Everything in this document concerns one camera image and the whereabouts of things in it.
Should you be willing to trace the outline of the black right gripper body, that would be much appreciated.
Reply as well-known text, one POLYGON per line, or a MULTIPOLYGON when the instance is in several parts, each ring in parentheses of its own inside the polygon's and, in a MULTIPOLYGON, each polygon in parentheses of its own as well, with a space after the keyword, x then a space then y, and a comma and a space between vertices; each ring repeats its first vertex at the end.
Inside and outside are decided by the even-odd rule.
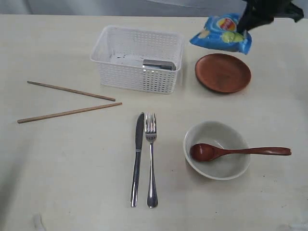
POLYGON ((271 21, 275 17, 291 18, 298 22, 304 18, 304 11, 291 0, 246 0, 244 21, 271 21))

